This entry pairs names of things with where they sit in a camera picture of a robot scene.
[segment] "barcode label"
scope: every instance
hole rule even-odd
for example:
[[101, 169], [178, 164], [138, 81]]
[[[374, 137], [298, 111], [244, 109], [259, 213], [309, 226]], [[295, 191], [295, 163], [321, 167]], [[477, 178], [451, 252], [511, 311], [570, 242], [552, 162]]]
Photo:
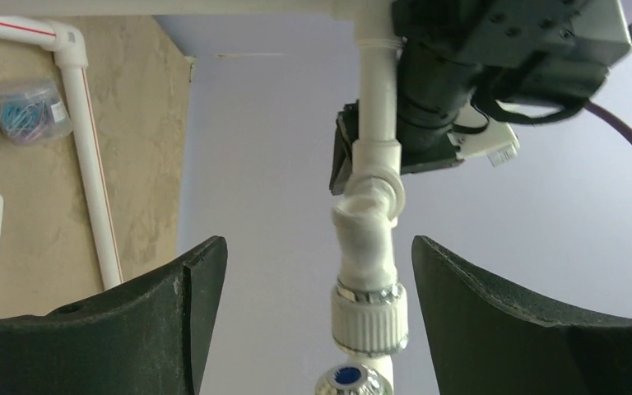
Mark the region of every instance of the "barcode label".
[[64, 103], [61, 101], [54, 103], [50, 108], [52, 109], [52, 118], [54, 118], [55, 123], [60, 123], [67, 117], [67, 109], [64, 108]]

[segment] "clear plastic box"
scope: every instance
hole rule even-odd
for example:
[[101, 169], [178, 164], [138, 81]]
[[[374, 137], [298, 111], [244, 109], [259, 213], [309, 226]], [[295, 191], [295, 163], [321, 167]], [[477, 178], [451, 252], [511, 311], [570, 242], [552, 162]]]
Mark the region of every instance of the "clear plastic box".
[[0, 81], [0, 127], [17, 145], [52, 141], [72, 132], [72, 120], [50, 79]]

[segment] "gray wall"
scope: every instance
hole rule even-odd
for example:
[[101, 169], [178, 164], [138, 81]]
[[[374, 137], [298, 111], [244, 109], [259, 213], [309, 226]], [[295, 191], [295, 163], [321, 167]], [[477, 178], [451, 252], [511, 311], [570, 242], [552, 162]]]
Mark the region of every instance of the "gray wall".
[[[343, 360], [329, 333], [338, 249], [328, 176], [336, 112], [358, 91], [351, 26], [310, 16], [161, 22], [186, 52], [286, 54], [201, 57], [179, 248], [215, 234], [230, 246], [202, 394], [312, 393]], [[632, 56], [597, 102], [632, 125]], [[414, 235], [558, 300], [632, 317], [632, 149], [588, 114], [516, 131], [520, 157], [497, 169], [476, 160], [404, 177], [395, 245], [411, 341], [395, 357], [401, 395], [437, 393], [411, 273]]]

